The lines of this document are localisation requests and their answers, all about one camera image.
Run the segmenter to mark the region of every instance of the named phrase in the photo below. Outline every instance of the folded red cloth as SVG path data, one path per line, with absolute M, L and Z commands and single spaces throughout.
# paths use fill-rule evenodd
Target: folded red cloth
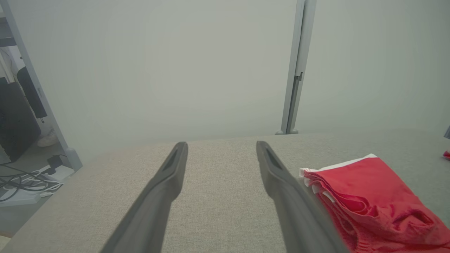
M 450 230 L 380 158 L 309 172 L 353 252 L 450 252 Z

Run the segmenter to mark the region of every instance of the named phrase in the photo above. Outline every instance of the beige textured surface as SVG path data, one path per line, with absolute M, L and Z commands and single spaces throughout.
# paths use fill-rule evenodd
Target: beige textured surface
M 267 141 L 291 173 L 374 153 L 448 226 L 450 140 L 418 131 L 264 136 L 189 142 L 184 185 L 162 251 L 285 252 L 255 145 Z M 2 253 L 98 252 L 173 143 L 104 155 L 86 165 L 22 227 Z

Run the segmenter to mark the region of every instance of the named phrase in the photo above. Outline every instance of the black object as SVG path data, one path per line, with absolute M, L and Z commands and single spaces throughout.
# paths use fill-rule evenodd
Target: black object
M 23 92 L 25 93 L 31 108 L 34 111 L 36 118 L 46 117 L 47 113 L 45 112 L 41 99 L 39 98 L 36 88 L 33 85 L 33 81 L 27 71 L 27 67 L 23 67 L 17 72 L 17 80 L 22 86 Z
M 54 155 L 50 157 L 49 159 L 47 159 L 47 162 L 49 163 L 50 168 L 46 169 L 45 173 L 48 173 L 49 175 L 55 174 L 56 173 L 55 169 L 63 164 L 63 161 L 61 160 L 59 155 Z
M 188 145 L 179 142 L 117 226 L 101 253 L 161 251 L 171 203 L 183 186 Z
M 287 171 L 272 148 L 256 143 L 262 182 L 274 200 L 288 253 L 349 253 L 333 223 Z
M 41 134 L 18 83 L 0 78 L 0 163 L 15 162 Z

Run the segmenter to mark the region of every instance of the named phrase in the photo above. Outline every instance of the floor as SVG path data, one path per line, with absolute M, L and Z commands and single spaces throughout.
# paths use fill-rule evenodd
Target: floor
M 16 162 L 8 163 L 8 166 L 21 169 L 26 172 L 38 170 L 46 165 L 47 159 L 52 155 L 64 154 L 61 144 L 55 144 L 50 147 L 38 147 L 32 145 Z M 65 157 L 62 157 L 64 166 L 70 167 Z M 17 173 L 9 168 L 0 167 L 0 175 Z M 0 189 L 0 196 L 5 190 Z M 14 235 L 28 221 L 29 218 L 49 199 L 41 198 L 36 204 L 0 207 L 0 231 Z

